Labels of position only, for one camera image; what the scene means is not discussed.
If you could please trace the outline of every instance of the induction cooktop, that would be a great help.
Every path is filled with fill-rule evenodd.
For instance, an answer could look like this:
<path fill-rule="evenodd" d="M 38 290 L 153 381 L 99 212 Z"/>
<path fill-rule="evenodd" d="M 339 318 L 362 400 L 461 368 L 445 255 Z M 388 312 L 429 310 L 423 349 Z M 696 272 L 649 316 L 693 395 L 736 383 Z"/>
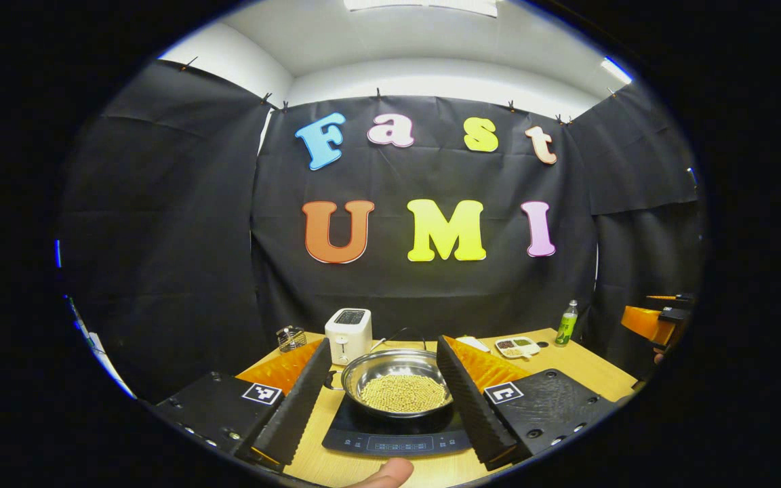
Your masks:
<path fill-rule="evenodd" d="M 454 404 L 416 419 L 379 417 L 344 396 L 321 443 L 334 451 L 367 456 L 432 456 L 471 447 Z"/>

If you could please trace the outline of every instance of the letter f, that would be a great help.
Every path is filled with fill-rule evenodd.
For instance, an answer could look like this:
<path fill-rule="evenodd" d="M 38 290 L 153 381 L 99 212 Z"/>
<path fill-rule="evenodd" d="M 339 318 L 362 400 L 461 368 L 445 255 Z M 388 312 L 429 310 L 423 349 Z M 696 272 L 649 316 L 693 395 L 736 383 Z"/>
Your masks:
<path fill-rule="evenodd" d="M 309 155 L 313 157 L 313 160 L 309 163 L 309 169 L 313 171 L 321 169 L 342 156 L 342 151 L 331 148 L 329 143 L 333 142 L 337 146 L 342 144 L 342 132 L 339 132 L 339 127 L 332 124 L 344 122 L 345 117 L 339 112 L 334 112 L 323 119 L 301 127 L 300 130 L 294 133 L 295 136 L 306 142 Z M 329 126 L 327 132 L 323 131 L 325 126 Z"/>

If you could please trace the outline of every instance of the black fabric curtain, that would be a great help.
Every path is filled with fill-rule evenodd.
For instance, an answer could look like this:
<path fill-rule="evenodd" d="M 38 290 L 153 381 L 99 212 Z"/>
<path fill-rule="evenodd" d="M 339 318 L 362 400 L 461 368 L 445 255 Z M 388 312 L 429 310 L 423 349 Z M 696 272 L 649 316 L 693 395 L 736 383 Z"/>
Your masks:
<path fill-rule="evenodd" d="M 239 373 L 273 349 L 249 235 L 269 108 L 230 81 L 156 61 L 75 145 L 59 231 L 65 290 L 140 398 Z"/>
<path fill-rule="evenodd" d="M 339 113 L 342 151 L 337 161 L 311 170 L 310 151 L 295 133 Z M 381 114 L 412 121 L 409 147 L 377 144 L 367 132 Z M 464 142 L 464 121 L 496 125 L 498 148 L 477 152 Z M 534 154 L 525 131 L 539 126 L 552 137 L 555 164 Z M 438 255 L 410 262 L 414 216 L 407 203 L 436 201 L 445 219 L 459 201 L 483 204 L 481 243 L 486 259 L 465 262 Z M 328 264 L 304 248 L 310 201 L 337 206 L 329 240 L 351 237 L 348 201 L 375 204 L 368 243 L 359 259 Z M 552 256 L 530 257 L 526 201 L 549 204 L 546 219 Z M 323 331 L 339 308 L 373 313 L 373 334 L 388 337 L 415 327 L 429 339 L 440 334 L 501 336 L 557 327 L 572 299 L 585 324 L 595 283 L 596 228 L 589 211 L 585 170 L 567 126 L 554 119 L 484 102 L 431 96 L 382 96 L 309 103 L 274 112 L 258 157 L 252 206 L 254 264 L 262 318 L 274 327 L 300 325 Z M 436 247 L 430 242 L 431 249 Z M 401 339 L 418 337 L 416 331 Z"/>
<path fill-rule="evenodd" d="M 648 294 L 697 290 L 704 256 L 694 158 L 667 110 L 635 83 L 580 115 L 569 132 L 582 155 L 599 242 L 583 344 L 645 379 L 653 347 L 620 319 Z"/>

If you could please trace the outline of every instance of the colorful foam letter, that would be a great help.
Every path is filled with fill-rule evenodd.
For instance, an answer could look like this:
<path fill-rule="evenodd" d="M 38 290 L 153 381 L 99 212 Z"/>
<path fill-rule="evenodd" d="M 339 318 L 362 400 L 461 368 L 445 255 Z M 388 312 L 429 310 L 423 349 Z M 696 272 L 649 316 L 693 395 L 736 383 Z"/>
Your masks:
<path fill-rule="evenodd" d="M 366 138 L 376 144 L 393 144 L 397 148 L 408 148 L 415 143 L 412 138 L 412 120 L 400 114 L 381 114 L 372 120 L 381 124 L 372 127 Z"/>
<path fill-rule="evenodd" d="M 325 167 L 342 156 L 342 151 L 331 148 L 329 143 L 333 142 L 337 146 L 342 144 L 342 132 L 339 132 L 339 127 L 332 124 L 341 124 L 344 122 L 344 115 L 339 112 L 334 112 L 323 119 L 316 120 L 314 123 L 301 127 L 294 133 L 295 136 L 300 137 L 300 139 L 303 139 L 303 142 L 306 142 L 306 148 L 309 149 L 309 155 L 313 157 L 313 160 L 309 161 L 309 169 L 313 171 L 320 169 L 320 167 Z M 325 125 L 329 125 L 327 132 L 323 131 Z"/>
<path fill-rule="evenodd" d="M 529 217 L 529 235 L 532 236 L 526 253 L 534 258 L 551 256 L 556 252 L 556 247 L 550 243 L 550 231 L 548 230 L 550 206 L 543 201 L 527 201 L 520 208 L 523 208 L 523 212 L 526 212 L 526 216 Z"/>
<path fill-rule="evenodd" d="M 412 200 L 406 206 L 415 214 L 415 246 L 409 251 L 410 262 L 430 262 L 436 256 L 430 249 L 430 238 L 443 260 L 450 256 L 458 238 L 460 244 L 454 257 L 462 262 L 482 260 L 487 251 L 481 247 L 480 201 L 463 200 L 456 204 L 448 222 L 432 200 Z"/>
<path fill-rule="evenodd" d="M 531 127 L 525 134 L 532 138 L 532 147 L 536 149 L 536 156 L 542 163 L 556 163 L 556 155 L 548 149 L 548 142 L 553 142 L 553 139 L 546 135 L 541 127 Z"/>
<path fill-rule="evenodd" d="M 462 123 L 462 128 L 466 131 L 462 141 L 466 143 L 467 148 L 492 153 L 499 147 L 499 138 L 494 134 L 496 124 L 493 124 L 490 119 L 469 117 Z"/>
<path fill-rule="evenodd" d="M 331 214 L 336 204 L 331 201 L 310 201 L 303 206 L 306 214 L 306 252 L 320 262 L 353 262 L 366 250 L 367 217 L 376 205 L 371 201 L 355 200 L 345 204 L 351 214 L 351 238 L 345 247 L 331 244 Z"/>

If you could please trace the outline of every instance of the soybeans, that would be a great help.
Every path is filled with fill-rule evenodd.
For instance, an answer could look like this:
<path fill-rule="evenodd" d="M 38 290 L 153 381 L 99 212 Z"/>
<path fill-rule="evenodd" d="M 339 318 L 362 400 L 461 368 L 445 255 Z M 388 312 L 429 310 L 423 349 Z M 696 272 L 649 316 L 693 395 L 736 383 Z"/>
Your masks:
<path fill-rule="evenodd" d="M 370 380 L 360 398 L 369 407 L 393 413 L 415 413 L 442 407 L 446 389 L 426 376 L 392 374 Z"/>

